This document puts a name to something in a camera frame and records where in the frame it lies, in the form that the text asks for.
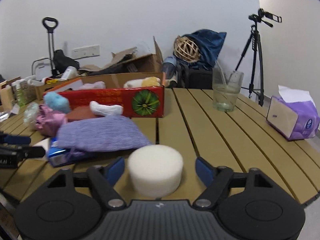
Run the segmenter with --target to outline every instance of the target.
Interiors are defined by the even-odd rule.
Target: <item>rattan ball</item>
[[[197,62],[200,59],[198,46],[188,37],[178,36],[174,41],[173,53],[187,62]]]

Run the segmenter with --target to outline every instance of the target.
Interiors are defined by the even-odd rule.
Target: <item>black tripod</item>
[[[260,41],[260,33],[258,31],[258,23],[260,22],[264,22],[266,25],[268,25],[269,27],[273,27],[273,24],[266,22],[264,20],[262,20],[262,18],[266,16],[267,18],[274,20],[276,22],[281,23],[282,22],[282,18],[276,15],[273,15],[271,13],[265,12],[263,9],[259,9],[258,11],[258,15],[256,14],[252,14],[249,15],[249,20],[254,21],[254,24],[251,25],[251,34],[250,37],[247,41],[247,44],[244,47],[244,50],[241,54],[241,58],[238,62],[238,65],[236,67],[236,70],[238,70],[242,59],[244,58],[250,43],[252,41],[252,50],[253,50],[253,64],[252,64],[252,74],[251,74],[251,82],[249,84],[249,88],[244,88],[244,89],[248,89],[249,90],[249,98],[251,98],[251,94],[255,93],[258,98],[259,98],[259,105],[263,106],[263,101],[264,101],[264,90],[263,90],[263,61],[262,61],[262,48],[261,48],[261,41]],[[259,62],[260,62],[260,89],[254,89],[253,87],[253,80],[254,80],[254,75],[255,75],[255,70],[256,70],[256,62],[257,62],[257,52],[259,52]]]

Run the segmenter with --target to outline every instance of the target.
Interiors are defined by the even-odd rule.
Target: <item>green plant picture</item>
[[[132,98],[132,109],[141,116],[153,114],[159,105],[158,96],[148,89],[137,92]]]

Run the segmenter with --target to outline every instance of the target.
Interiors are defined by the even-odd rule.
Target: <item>wooden slat table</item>
[[[239,95],[236,109],[230,113],[212,107],[212,90],[166,89],[164,118],[133,118],[153,143],[168,145],[183,156],[184,168],[179,188],[164,199],[194,201],[205,189],[195,172],[197,156],[214,166],[224,165],[237,172],[260,168],[300,203],[320,190],[320,153],[304,140],[287,142],[266,123],[267,110]],[[32,144],[44,137],[23,124],[20,114],[0,124],[7,133],[28,135]],[[132,151],[109,153],[86,162],[69,165],[75,172],[92,165],[108,165],[117,156],[126,159]],[[17,170],[0,170],[0,188],[23,201],[60,168],[42,160],[25,160]],[[129,202],[148,199],[134,191],[126,170],[115,189]],[[77,188],[90,195],[89,189]],[[233,189],[231,194],[240,192]]]

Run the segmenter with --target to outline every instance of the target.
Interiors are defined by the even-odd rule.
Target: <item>round foam block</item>
[[[128,169],[135,190],[160,198],[174,192],[181,181],[183,158],[165,145],[148,145],[135,150],[128,159]]]

